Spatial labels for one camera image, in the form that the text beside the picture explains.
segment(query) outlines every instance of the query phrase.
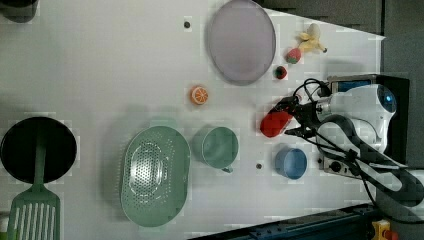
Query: green spatula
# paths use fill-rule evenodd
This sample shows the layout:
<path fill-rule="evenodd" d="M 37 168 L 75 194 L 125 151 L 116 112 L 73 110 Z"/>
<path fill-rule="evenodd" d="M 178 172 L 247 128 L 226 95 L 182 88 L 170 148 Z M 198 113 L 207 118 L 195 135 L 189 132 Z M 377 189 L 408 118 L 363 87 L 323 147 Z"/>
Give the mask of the green spatula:
<path fill-rule="evenodd" d="M 7 227 L 8 240 L 60 239 L 60 199 L 44 187 L 46 141 L 37 131 L 34 184 L 13 199 Z"/>

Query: mug handle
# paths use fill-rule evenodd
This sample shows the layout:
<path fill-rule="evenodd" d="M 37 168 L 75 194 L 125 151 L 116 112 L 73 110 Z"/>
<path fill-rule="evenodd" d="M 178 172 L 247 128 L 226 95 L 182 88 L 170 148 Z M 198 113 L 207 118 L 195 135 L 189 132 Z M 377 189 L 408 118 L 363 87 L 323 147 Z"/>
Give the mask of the mug handle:
<path fill-rule="evenodd" d="M 150 127 L 165 126 L 170 128 L 177 128 L 177 121 L 170 117 L 154 117 L 150 120 Z"/>
<path fill-rule="evenodd" d="M 222 171 L 227 172 L 227 173 L 232 173 L 233 172 L 233 168 L 231 166 L 228 166 L 226 168 L 223 168 Z"/>

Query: orange slice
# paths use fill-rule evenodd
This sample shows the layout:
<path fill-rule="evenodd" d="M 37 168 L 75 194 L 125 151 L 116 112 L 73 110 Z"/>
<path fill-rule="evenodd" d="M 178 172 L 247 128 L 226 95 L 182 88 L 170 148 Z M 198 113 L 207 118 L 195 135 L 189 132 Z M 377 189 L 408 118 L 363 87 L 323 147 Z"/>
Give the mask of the orange slice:
<path fill-rule="evenodd" d="M 208 100 L 208 92 L 206 91 L 206 88 L 194 86 L 190 91 L 190 100 L 197 105 L 205 104 Z"/>

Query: spatula handle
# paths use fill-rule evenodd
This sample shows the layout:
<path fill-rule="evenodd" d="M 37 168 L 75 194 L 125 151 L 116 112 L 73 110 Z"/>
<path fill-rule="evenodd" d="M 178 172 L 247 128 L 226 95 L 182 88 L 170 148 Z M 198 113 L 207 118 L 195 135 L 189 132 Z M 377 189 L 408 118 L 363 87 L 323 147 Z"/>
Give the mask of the spatula handle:
<path fill-rule="evenodd" d="M 44 184 L 44 165 L 46 161 L 46 138 L 43 130 L 38 127 L 35 150 L 35 177 L 34 185 Z"/>

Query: round plate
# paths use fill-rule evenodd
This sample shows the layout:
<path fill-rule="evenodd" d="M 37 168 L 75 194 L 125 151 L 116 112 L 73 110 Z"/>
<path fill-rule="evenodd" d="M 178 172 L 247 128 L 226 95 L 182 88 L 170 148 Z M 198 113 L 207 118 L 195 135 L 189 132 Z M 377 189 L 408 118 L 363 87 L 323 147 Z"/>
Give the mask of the round plate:
<path fill-rule="evenodd" d="M 74 135 L 54 119 L 34 117 L 15 124 L 3 138 L 0 156 L 4 168 L 14 178 L 26 183 L 34 183 L 38 127 L 46 134 L 44 183 L 62 177 L 71 168 L 77 154 Z"/>
<path fill-rule="evenodd" d="M 219 9 L 207 39 L 216 67 L 236 85 L 258 80 L 274 59 L 274 26 L 262 7 L 250 0 L 233 0 Z"/>

